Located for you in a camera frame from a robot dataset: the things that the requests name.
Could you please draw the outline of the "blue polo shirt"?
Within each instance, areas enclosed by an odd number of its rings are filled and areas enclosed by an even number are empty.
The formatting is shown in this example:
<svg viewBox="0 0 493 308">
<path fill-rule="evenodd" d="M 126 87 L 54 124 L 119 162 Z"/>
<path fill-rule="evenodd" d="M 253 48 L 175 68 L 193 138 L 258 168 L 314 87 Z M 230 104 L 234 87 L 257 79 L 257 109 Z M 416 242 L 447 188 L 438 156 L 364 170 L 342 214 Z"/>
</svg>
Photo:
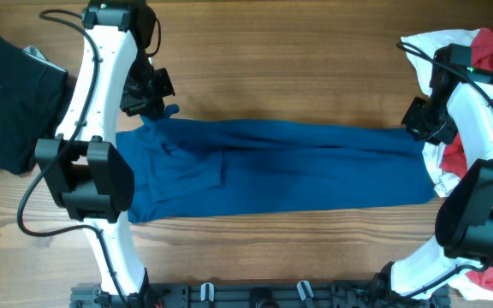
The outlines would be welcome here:
<svg viewBox="0 0 493 308">
<path fill-rule="evenodd" d="M 423 204 L 423 145 L 400 128 L 145 119 L 116 136 L 134 172 L 130 222 Z"/>
</svg>

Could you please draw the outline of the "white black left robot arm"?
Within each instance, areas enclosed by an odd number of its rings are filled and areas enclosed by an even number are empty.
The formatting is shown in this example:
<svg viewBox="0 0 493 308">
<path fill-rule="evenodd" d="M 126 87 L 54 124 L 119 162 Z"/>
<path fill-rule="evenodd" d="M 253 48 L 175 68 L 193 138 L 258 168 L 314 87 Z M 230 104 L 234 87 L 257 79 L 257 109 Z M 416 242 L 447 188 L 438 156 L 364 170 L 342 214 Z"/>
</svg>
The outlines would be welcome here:
<svg viewBox="0 0 493 308">
<path fill-rule="evenodd" d="M 35 157 L 56 205 L 88 238 L 101 274 L 91 287 L 75 287 L 73 307 L 160 307 L 134 248 L 128 210 L 134 174 L 116 149 L 120 113 L 152 120 L 163 116 L 174 93 L 165 68 L 154 68 L 161 26 L 144 1 L 91 1 L 80 14 L 42 13 L 77 30 L 85 40 L 82 63 L 68 110 Z"/>
</svg>

